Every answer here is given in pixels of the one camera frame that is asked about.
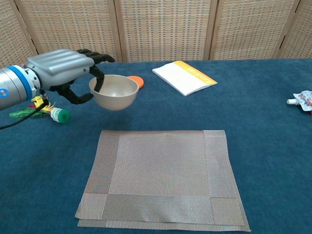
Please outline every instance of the orange lid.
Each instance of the orange lid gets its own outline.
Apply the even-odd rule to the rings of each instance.
[[[128,78],[134,80],[138,84],[138,88],[142,88],[144,85],[144,80],[138,76],[128,76]]]

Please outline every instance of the blue table surface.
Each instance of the blue table surface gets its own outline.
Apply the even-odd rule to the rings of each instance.
[[[144,79],[125,110],[107,111],[93,100],[72,105],[47,92],[70,111],[69,123],[32,118],[0,131],[0,233],[190,233],[77,227],[102,130],[225,130],[252,232],[312,233],[312,116],[286,105],[293,93],[312,90],[312,59],[189,61],[218,84],[187,97],[152,72],[166,63],[99,66]],[[89,92],[90,78],[79,78],[73,90]],[[28,104],[1,111],[0,125]]]

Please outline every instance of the green feather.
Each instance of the green feather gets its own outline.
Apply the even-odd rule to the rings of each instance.
[[[25,109],[10,113],[10,117],[12,117],[12,118],[23,118],[23,117],[28,116],[34,110],[35,110],[34,108],[25,108]],[[49,112],[38,111],[37,113],[33,114],[32,117],[41,117],[42,115],[45,115],[45,114],[49,114]]]

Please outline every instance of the robotic hand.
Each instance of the robotic hand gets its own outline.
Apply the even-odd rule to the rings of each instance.
[[[31,57],[24,67],[14,65],[0,68],[0,110],[31,100],[38,89],[56,91],[73,104],[85,103],[93,95],[88,93],[78,97],[70,85],[75,79],[90,73],[97,77],[94,90],[99,92],[104,73],[96,64],[103,61],[115,62],[109,55],[87,49],[60,49]]]

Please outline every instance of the woven panel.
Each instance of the woven panel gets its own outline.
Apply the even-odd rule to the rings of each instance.
[[[303,5],[289,37],[283,58],[312,58],[312,0]]]
[[[0,67],[24,64],[34,55],[9,1],[0,0]]]
[[[209,0],[117,1],[128,61],[203,59]]]
[[[293,0],[224,0],[213,59],[271,58]]]
[[[108,0],[20,0],[42,52],[90,49],[116,58]]]

